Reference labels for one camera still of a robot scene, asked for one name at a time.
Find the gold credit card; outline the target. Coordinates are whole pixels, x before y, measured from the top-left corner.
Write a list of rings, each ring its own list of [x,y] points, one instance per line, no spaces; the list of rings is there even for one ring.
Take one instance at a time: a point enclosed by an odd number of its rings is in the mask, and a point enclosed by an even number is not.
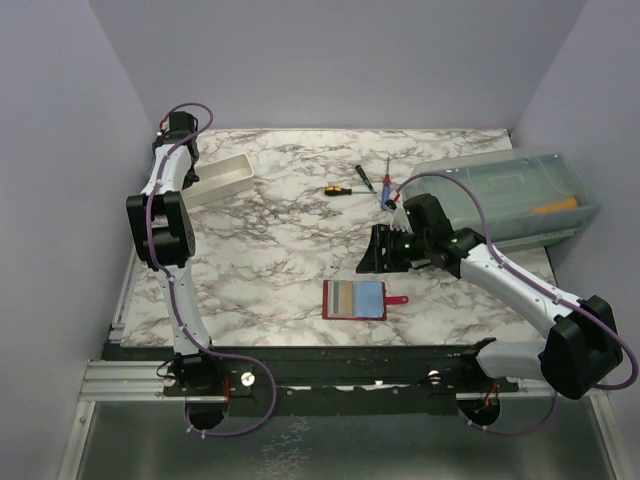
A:
[[[354,314],[354,282],[336,281],[331,283],[328,313],[336,318],[348,318]]]

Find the red card holder wallet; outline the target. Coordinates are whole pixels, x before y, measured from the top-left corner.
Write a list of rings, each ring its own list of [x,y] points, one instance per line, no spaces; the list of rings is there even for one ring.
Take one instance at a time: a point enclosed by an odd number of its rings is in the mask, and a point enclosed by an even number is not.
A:
[[[325,280],[323,282],[322,318],[325,320],[354,320],[354,321],[385,321],[389,306],[406,305],[409,298],[402,296],[388,296],[386,284],[374,281],[354,282],[354,314],[348,318],[332,317],[328,313],[330,305],[331,283],[343,280]]]

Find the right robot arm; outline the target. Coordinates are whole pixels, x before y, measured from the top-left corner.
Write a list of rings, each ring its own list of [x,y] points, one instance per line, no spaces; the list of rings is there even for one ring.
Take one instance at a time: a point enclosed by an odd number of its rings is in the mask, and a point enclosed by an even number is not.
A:
[[[623,349],[605,300],[564,292],[509,260],[490,246],[487,237],[470,228],[454,229],[430,194],[410,199],[404,211],[409,230],[384,224],[372,227],[357,273],[407,272],[416,263],[444,270],[496,297],[543,338],[481,342],[474,358],[459,370],[467,389],[483,391],[496,378],[531,379],[577,400],[621,364]]]

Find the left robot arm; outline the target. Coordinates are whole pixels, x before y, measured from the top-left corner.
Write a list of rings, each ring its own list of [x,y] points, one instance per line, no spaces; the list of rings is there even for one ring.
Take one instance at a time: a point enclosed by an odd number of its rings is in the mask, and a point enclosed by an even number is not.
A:
[[[211,338],[196,305],[191,260],[196,240],[183,191],[200,181],[199,121],[182,105],[160,121],[152,143],[154,161],[146,186],[127,198],[126,211],[138,258],[158,280],[174,335],[174,357],[164,375],[177,388],[214,393],[220,368],[207,355]]]

